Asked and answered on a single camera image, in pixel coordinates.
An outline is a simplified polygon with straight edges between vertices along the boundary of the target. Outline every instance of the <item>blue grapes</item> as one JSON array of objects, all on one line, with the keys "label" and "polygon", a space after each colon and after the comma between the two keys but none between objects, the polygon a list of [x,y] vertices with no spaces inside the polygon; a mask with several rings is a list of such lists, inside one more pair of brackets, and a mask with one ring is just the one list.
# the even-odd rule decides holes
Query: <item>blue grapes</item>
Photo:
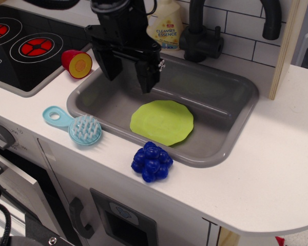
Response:
[{"label": "blue grapes", "polygon": [[165,150],[153,142],[147,142],[134,155],[131,167],[135,172],[141,173],[147,183],[150,183],[166,178],[173,162]]}]

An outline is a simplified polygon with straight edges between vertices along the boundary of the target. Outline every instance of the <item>soap bottle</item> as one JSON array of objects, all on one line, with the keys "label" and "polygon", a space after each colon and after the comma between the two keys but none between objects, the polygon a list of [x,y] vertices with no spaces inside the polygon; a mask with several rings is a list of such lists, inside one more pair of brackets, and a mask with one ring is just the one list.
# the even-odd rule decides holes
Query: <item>soap bottle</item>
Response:
[{"label": "soap bottle", "polygon": [[147,27],[147,34],[162,46],[162,50],[179,50],[179,38],[184,30],[179,4],[174,0],[160,0],[153,15],[157,18]]}]

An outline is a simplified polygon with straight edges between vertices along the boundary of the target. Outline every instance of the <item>sink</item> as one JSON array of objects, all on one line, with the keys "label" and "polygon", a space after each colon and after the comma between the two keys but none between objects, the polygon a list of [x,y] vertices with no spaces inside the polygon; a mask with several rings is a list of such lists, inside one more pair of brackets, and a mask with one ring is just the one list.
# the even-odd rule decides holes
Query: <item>sink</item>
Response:
[{"label": "sink", "polygon": [[104,131],[143,146],[150,139],[130,130],[132,114],[154,100],[174,100],[194,116],[194,129],[172,146],[156,143],[170,156],[195,168],[221,163],[231,152],[259,93],[248,79],[221,70],[161,54],[166,67],[160,82],[142,94],[134,64],[123,61],[122,73],[109,81],[101,69],[94,71],[69,96],[69,113],[93,115]]}]

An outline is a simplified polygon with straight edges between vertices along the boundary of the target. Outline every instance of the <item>brush bristles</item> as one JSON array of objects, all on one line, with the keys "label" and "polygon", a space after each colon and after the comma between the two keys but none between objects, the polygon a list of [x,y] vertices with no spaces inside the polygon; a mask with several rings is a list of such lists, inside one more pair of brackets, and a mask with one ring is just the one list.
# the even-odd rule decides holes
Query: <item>brush bristles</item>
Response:
[{"label": "brush bristles", "polygon": [[93,116],[81,116],[74,120],[72,133],[81,140],[92,140],[98,131],[98,121]]}]

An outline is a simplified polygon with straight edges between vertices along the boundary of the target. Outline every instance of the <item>bottle label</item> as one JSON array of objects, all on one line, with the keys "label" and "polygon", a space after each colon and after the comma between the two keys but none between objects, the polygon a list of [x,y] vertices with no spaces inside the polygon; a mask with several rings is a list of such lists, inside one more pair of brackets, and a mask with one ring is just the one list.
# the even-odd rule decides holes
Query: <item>bottle label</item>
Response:
[{"label": "bottle label", "polygon": [[179,47],[179,28],[172,22],[170,18],[166,18],[156,27],[153,38],[162,43],[162,49],[177,49]]}]

